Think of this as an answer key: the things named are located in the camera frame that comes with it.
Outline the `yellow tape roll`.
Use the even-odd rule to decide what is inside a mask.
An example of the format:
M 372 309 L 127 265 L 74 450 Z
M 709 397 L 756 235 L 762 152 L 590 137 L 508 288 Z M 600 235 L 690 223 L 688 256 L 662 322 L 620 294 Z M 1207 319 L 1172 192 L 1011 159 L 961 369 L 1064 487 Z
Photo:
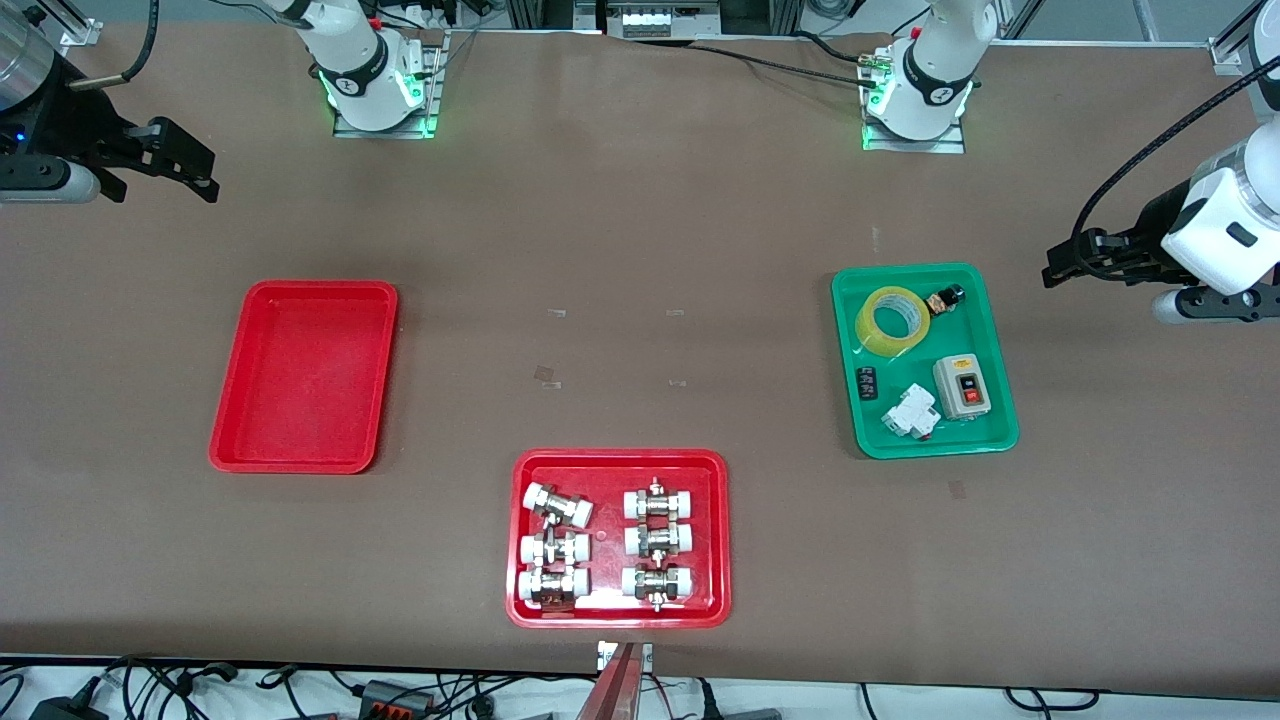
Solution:
M 931 331 L 931 310 L 916 293 L 900 286 L 872 292 L 855 318 L 861 346 L 881 357 L 900 357 Z

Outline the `green plastic tray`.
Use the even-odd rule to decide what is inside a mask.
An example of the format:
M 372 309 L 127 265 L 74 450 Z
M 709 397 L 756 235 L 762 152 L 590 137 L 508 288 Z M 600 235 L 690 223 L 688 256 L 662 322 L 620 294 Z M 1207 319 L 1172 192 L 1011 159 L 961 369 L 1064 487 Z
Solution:
M 900 286 L 925 301 L 948 284 L 964 287 L 965 301 L 951 313 L 931 318 L 928 336 L 914 350 L 900 357 L 881 357 L 867 351 L 858 341 L 855 318 L 876 290 Z M 1015 446 L 1020 437 L 1018 414 L 986 283 L 974 266 L 965 263 L 934 263 L 847 268 L 835 274 L 829 292 L 852 432 L 864 455 L 876 460 L 900 460 L 997 454 Z M 989 413 L 969 421 L 945 418 L 933 378 L 937 360 L 959 354 L 977 355 L 992 402 Z M 877 370 L 879 397 L 874 401 L 864 402 L 858 397 L 855 370 L 859 366 L 874 366 Z M 899 437 L 881 421 L 881 416 L 913 383 L 936 397 L 936 407 L 942 415 L 928 441 Z

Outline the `empty red plastic tray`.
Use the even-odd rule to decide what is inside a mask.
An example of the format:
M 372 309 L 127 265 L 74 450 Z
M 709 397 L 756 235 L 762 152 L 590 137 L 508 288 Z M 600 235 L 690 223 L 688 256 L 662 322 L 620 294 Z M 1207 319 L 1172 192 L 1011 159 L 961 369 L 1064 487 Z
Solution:
M 397 332 L 385 281 L 261 281 L 244 296 L 207 457 L 239 474 L 371 466 Z

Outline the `red tray with fittings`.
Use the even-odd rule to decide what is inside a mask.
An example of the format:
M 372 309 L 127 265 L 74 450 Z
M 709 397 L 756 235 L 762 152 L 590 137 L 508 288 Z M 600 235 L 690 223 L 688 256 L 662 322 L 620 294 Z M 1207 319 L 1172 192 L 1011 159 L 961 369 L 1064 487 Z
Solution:
M 690 492 L 690 519 L 671 521 L 658 516 L 640 523 L 625 518 L 625 492 L 646 488 L 653 477 L 658 477 L 668 491 Z M 588 527 L 550 525 L 525 509 L 522 495 L 531 483 L 552 486 L 561 495 L 579 495 L 593 502 Z M 691 552 L 673 553 L 659 561 L 625 552 L 626 527 L 644 524 L 655 529 L 675 523 L 692 527 Z M 520 538 L 540 534 L 547 528 L 559 534 L 573 530 L 591 538 L 591 559 L 572 566 L 590 570 L 591 593 L 573 606 L 538 609 L 516 594 L 517 574 L 535 568 L 520 562 Z M 648 603 L 621 589 L 622 569 L 636 565 L 690 568 L 692 596 L 654 612 Z M 547 569 L 561 571 L 570 566 L 557 564 Z M 732 607 L 727 464 L 717 452 L 705 448 L 535 448 L 525 454 L 513 470 L 504 603 L 509 620 L 526 629 L 692 630 L 718 626 Z

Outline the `white circuit breaker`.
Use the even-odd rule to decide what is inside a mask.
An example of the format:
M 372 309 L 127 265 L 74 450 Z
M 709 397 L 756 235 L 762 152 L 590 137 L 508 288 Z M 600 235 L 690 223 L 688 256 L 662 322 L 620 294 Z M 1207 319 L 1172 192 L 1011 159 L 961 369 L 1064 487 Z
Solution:
M 899 437 L 928 441 L 942 415 L 936 407 L 936 397 L 919 384 L 910 384 L 899 401 L 882 416 L 884 427 Z

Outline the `grey terminal block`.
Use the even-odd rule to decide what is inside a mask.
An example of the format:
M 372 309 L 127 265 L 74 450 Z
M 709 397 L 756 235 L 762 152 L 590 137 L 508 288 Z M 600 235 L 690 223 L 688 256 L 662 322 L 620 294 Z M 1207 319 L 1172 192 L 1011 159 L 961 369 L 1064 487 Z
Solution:
M 694 40 L 722 29 L 718 6 L 612 8 L 609 32 L 627 40 Z

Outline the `white metal pipe fitting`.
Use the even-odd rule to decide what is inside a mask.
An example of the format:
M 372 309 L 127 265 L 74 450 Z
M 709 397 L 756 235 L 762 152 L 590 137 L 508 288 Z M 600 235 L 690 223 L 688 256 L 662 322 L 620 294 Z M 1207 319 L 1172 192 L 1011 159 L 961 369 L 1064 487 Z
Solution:
M 522 570 L 516 577 L 516 594 L 531 607 L 573 606 L 591 593 L 588 568 L 552 571 L 547 568 Z
M 579 495 L 561 495 L 552 486 L 531 483 L 522 495 L 522 506 L 550 525 L 585 529 L 594 503 Z
M 623 548 L 628 556 L 659 561 L 673 553 L 692 551 L 692 527 L 686 523 L 667 524 L 655 529 L 640 524 L 623 529 Z
M 524 536 L 518 542 L 518 560 L 525 565 L 549 568 L 561 564 L 572 568 L 590 559 L 591 538 L 573 530 L 559 534 L 554 528 L 547 528 L 540 534 Z
M 620 575 L 625 594 L 648 603 L 654 612 L 667 605 L 680 605 L 694 592 L 692 570 L 669 565 L 663 569 L 636 565 L 623 568 Z
M 664 516 L 671 521 L 690 519 L 692 500 L 689 491 L 668 491 L 658 477 L 646 488 L 623 493 L 623 516 L 646 523 L 649 518 Z

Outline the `black power adapter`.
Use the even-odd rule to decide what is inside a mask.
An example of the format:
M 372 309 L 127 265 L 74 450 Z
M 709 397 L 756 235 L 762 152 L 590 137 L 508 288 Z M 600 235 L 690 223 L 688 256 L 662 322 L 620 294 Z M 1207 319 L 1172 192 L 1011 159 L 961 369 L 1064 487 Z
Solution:
M 40 701 L 28 720 L 110 720 L 110 717 L 93 708 L 86 700 L 52 697 Z

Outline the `grey orange power strip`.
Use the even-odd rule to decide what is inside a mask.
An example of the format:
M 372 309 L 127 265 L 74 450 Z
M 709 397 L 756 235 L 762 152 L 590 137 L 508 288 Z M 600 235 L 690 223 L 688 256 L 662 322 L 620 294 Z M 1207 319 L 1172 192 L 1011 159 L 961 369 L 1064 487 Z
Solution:
M 425 691 L 379 680 L 370 680 L 360 689 L 357 720 L 428 720 L 435 708 L 435 700 Z

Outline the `aluminium frame profile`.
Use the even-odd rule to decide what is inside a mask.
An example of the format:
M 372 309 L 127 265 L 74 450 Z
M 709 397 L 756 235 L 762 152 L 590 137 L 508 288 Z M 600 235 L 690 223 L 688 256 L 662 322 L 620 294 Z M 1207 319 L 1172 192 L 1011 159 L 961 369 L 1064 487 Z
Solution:
M 83 13 L 72 0 L 9 0 L 63 55 L 73 47 L 93 46 L 102 22 Z
M 1210 40 L 1210 54 L 1216 76 L 1243 76 L 1280 54 L 1280 0 L 1249 0 Z

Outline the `grey push-button switch box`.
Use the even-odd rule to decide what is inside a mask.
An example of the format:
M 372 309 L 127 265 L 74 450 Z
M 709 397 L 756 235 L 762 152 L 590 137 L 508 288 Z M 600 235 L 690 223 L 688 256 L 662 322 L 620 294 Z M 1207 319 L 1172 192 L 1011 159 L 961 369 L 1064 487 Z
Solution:
M 941 357 L 933 365 L 933 378 L 947 420 L 969 421 L 991 411 L 991 396 L 977 355 Z

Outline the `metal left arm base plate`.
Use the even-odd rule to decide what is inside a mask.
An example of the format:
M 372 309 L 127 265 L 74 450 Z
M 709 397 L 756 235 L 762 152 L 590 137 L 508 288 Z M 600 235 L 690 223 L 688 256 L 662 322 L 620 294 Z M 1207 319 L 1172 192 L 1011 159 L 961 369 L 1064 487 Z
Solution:
M 963 154 L 961 117 L 973 78 L 950 85 L 925 83 L 922 92 L 900 76 L 902 54 L 893 45 L 878 47 L 859 61 L 861 147 L 895 152 Z

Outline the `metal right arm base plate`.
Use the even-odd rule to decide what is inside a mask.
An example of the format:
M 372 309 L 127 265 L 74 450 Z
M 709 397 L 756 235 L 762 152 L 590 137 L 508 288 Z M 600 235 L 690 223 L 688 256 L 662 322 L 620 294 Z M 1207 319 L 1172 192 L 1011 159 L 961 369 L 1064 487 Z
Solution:
M 442 45 L 394 36 L 383 29 L 388 63 L 362 97 L 346 97 L 329 88 L 337 138 L 424 140 L 435 136 L 440 115 L 451 35 Z

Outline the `red pole with metal bracket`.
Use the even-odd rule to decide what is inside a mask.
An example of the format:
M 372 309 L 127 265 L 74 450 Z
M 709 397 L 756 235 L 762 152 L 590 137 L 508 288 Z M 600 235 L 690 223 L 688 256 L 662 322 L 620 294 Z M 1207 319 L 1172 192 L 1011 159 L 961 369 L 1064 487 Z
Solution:
M 640 689 L 653 671 L 653 644 L 600 641 L 595 685 L 575 720 L 637 720 Z

